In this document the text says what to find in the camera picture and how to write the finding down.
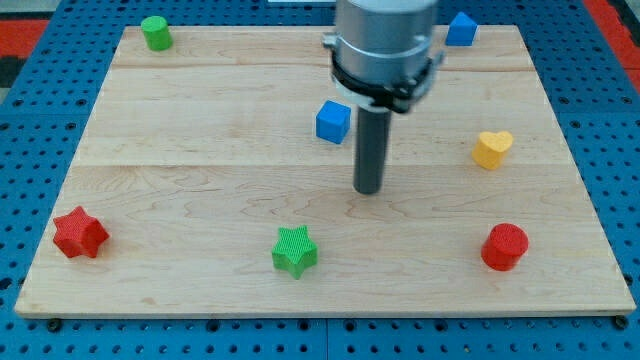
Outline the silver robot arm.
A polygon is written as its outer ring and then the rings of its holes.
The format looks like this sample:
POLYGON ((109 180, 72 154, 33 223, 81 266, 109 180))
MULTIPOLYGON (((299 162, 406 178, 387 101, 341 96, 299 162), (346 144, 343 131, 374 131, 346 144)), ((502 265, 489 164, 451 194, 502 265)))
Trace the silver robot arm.
POLYGON ((323 46, 338 92, 371 112, 409 112, 443 59, 429 56, 437 9, 437 0, 337 0, 323 46))

